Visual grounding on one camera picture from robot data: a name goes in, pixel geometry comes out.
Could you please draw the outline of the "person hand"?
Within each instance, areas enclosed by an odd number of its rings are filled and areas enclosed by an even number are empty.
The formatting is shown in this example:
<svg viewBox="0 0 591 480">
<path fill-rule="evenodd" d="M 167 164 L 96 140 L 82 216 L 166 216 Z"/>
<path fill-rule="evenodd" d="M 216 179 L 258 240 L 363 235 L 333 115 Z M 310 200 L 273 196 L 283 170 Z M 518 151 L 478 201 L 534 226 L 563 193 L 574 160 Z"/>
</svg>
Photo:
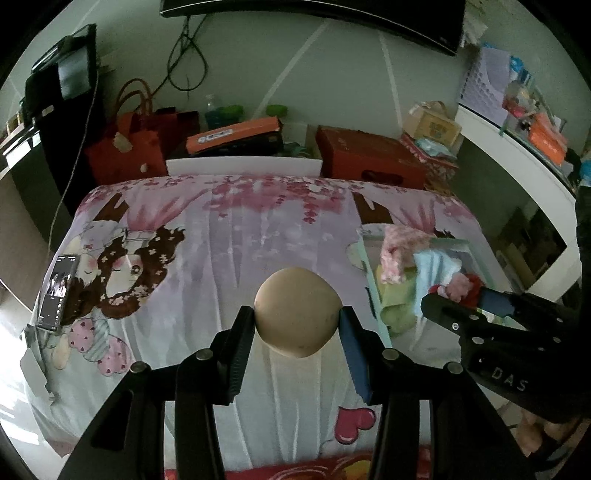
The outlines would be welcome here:
<svg viewBox="0 0 591 480">
<path fill-rule="evenodd" d="M 505 424 L 513 431 L 521 451 L 526 457 L 541 453 L 548 448 L 556 457 L 570 456 L 578 446 L 590 421 L 573 419 L 565 424 L 556 424 L 507 402 L 497 409 Z"/>
</svg>

